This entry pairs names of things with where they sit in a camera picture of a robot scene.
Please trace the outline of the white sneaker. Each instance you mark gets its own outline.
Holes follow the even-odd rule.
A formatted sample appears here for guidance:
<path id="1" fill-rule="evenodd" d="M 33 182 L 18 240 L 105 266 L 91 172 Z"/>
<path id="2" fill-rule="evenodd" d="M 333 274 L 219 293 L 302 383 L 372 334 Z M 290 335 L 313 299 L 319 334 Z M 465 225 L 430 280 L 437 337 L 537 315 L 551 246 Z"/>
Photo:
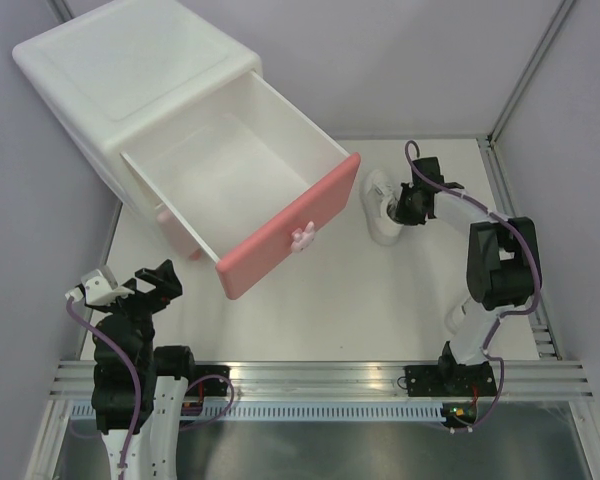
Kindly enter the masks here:
<path id="1" fill-rule="evenodd" d="M 466 310 L 463 304 L 456 306 L 445 317 L 444 324 L 446 329 L 455 335 L 466 317 Z"/>

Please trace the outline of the white sneaker sideways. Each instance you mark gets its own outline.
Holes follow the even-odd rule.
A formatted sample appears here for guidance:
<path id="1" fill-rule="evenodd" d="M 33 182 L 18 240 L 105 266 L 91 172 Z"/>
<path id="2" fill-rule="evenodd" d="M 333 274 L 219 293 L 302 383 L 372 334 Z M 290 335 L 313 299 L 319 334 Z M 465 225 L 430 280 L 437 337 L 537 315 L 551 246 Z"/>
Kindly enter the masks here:
<path id="1" fill-rule="evenodd" d="M 403 225 L 390 212 L 397 207 L 394 185 L 384 171 L 369 172 L 360 187 L 360 198 L 371 238 L 383 246 L 398 241 Z"/>

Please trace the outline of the light pink drawer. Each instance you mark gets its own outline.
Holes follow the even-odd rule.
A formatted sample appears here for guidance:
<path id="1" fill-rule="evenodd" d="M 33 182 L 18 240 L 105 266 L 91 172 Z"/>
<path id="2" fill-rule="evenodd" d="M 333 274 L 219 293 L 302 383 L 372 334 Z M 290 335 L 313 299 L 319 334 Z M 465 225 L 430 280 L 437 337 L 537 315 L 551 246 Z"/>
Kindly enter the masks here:
<path id="1" fill-rule="evenodd" d="M 164 203 L 156 206 L 155 213 L 158 226 L 178 255 L 191 261 L 197 261 L 203 256 L 199 243 Z"/>

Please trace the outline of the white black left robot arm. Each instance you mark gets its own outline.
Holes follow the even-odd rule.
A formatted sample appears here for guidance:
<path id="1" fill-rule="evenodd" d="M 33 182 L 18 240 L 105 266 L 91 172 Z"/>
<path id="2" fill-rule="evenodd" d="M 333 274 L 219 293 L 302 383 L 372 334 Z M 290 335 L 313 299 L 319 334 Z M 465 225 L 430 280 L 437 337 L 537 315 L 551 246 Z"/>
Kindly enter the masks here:
<path id="1" fill-rule="evenodd" d="M 191 349 L 154 344 L 154 314 L 182 294 L 171 260 L 117 283 L 102 267 L 83 279 L 96 324 L 91 405 L 114 479 L 174 479 L 184 396 L 198 384 Z"/>

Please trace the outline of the dark pink drawer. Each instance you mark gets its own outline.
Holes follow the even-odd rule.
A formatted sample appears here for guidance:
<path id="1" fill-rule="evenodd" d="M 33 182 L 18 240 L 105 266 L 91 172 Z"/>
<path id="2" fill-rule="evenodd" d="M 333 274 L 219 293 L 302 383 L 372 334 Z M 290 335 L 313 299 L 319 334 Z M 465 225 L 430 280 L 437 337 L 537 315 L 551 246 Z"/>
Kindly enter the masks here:
<path id="1" fill-rule="evenodd" d="M 122 158 L 213 260 L 235 300 L 283 262 L 291 234 L 346 206 L 361 158 L 255 72 L 185 107 Z"/>

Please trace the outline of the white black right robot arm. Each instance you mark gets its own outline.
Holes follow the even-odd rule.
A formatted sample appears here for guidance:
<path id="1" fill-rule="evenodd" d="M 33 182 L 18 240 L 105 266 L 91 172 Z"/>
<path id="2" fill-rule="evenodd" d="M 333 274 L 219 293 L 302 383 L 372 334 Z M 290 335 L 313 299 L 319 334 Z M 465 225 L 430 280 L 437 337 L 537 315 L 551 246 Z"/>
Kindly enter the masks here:
<path id="1" fill-rule="evenodd" d="M 489 344 L 501 322 L 535 311 L 542 274 L 534 222 L 489 209 L 463 186 L 446 182 L 436 157 L 407 162 L 412 181 L 401 185 L 393 217 L 403 226 L 441 220 L 465 236 L 469 299 L 458 330 L 438 359 L 439 388 L 458 395 L 481 377 L 495 358 Z"/>

